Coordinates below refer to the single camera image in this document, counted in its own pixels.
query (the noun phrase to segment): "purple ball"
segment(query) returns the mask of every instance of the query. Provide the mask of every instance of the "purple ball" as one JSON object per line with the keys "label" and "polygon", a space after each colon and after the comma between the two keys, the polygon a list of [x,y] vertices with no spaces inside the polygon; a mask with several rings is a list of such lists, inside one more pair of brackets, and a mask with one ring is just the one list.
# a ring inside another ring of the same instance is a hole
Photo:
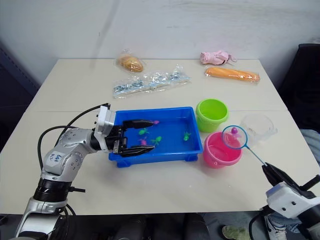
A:
{"label": "purple ball", "polygon": [[231,128],[231,133],[232,134],[237,134],[238,133],[238,129],[234,126],[233,128]]}

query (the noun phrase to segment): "plastic bag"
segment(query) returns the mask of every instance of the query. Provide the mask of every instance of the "plastic bag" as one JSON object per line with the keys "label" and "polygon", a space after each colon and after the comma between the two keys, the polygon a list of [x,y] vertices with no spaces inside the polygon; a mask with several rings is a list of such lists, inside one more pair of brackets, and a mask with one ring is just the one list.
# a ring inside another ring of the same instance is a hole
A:
{"label": "plastic bag", "polygon": [[122,81],[117,81],[113,88],[115,98],[125,98],[126,95],[137,92],[164,91],[172,87],[177,87],[190,82],[181,65],[168,73],[164,71],[154,71],[141,76],[130,76]]}
{"label": "plastic bag", "polygon": [[114,61],[114,64],[121,69],[132,73],[140,73],[145,69],[145,64],[128,49],[122,51],[119,57]]}
{"label": "plastic bag", "polygon": [[205,75],[217,78],[236,79],[250,83],[258,83],[260,81],[260,76],[257,73],[216,66],[207,68]]}

